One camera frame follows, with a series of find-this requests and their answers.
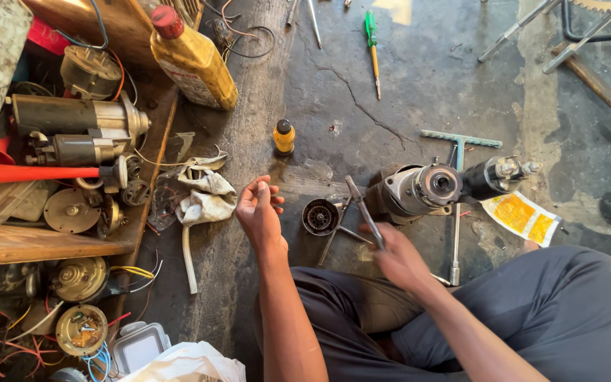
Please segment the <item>screwdriver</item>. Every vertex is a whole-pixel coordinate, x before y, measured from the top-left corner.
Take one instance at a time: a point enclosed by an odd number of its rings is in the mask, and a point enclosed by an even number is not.
[[[367,43],[371,48],[371,60],[374,64],[374,77],[376,78],[376,94],[381,99],[381,86],[379,84],[379,62],[376,59],[376,21],[374,11],[369,10],[365,13],[365,26],[367,27]]]

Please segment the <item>gear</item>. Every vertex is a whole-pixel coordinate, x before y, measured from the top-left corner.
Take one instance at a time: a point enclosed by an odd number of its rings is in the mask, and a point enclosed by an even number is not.
[[[600,0],[571,0],[574,5],[579,5],[590,11],[611,12],[611,1]]]
[[[325,206],[317,205],[308,212],[308,225],[316,232],[328,229],[331,222],[331,212]]]

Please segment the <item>yellow plastic bottle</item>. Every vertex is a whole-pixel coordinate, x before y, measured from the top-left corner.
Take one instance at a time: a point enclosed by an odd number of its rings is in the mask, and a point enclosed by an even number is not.
[[[233,110],[237,86],[207,36],[185,25],[173,7],[159,5],[151,15],[150,48],[164,72],[192,103]]]
[[[272,129],[272,138],[275,141],[277,155],[287,156],[294,152],[296,131],[288,120],[279,120]]]

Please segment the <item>black bottle cap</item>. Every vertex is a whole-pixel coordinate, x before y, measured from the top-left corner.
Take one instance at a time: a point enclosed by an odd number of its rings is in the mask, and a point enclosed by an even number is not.
[[[288,120],[279,120],[277,122],[277,132],[282,135],[287,135],[291,131],[291,123]]]

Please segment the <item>dark pants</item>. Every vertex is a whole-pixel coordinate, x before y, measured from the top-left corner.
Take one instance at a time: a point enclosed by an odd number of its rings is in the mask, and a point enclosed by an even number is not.
[[[426,370],[455,363],[454,353],[432,318],[392,283],[314,268],[292,268],[292,275],[331,381],[470,380],[463,371]],[[538,249],[454,297],[549,380],[611,382],[610,256]],[[390,332],[404,364],[369,336],[379,332]]]

